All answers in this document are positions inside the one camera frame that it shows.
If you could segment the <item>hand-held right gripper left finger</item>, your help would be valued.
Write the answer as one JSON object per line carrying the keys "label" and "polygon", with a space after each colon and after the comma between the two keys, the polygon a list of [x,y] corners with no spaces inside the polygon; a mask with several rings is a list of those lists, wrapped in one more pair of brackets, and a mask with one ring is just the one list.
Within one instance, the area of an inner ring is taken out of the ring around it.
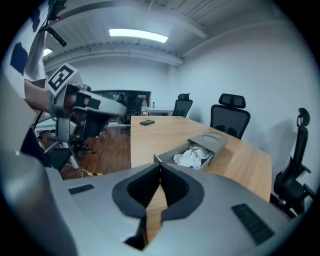
{"label": "hand-held right gripper left finger", "polygon": [[54,169],[45,171],[67,234],[58,256],[160,255],[146,229],[146,209],[160,184],[159,164],[70,180]]}

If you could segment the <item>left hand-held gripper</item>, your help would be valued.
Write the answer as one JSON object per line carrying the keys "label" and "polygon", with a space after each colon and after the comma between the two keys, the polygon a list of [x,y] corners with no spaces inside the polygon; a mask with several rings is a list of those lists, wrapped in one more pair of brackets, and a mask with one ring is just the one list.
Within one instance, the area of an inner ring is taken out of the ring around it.
{"label": "left hand-held gripper", "polygon": [[64,99],[66,95],[76,95],[74,112],[84,113],[81,128],[82,138],[93,138],[100,135],[112,117],[121,117],[127,107],[120,102],[90,92],[91,87],[83,83],[79,71],[70,64],[63,64],[48,79],[51,92],[51,110],[56,119],[54,141],[68,142],[79,130],[72,115],[65,113]]}

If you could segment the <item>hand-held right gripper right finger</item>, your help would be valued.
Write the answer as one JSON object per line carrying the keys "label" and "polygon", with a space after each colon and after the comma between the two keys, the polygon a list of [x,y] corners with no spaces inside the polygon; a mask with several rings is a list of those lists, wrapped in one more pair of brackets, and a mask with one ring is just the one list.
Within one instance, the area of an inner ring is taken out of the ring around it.
{"label": "hand-held right gripper right finger", "polygon": [[160,185],[167,208],[151,256],[267,256],[290,228],[278,209],[220,175],[161,163]]}

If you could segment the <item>person's left hand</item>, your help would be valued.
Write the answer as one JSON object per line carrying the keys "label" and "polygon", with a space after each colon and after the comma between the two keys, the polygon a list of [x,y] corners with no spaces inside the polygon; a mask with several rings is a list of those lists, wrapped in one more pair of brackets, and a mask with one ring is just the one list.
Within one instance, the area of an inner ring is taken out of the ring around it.
{"label": "person's left hand", "polygon": [[77,96],[75,94],[68,94],[65,96],[63,101],[63,107],[65,113],[70,113],[74,107]]}

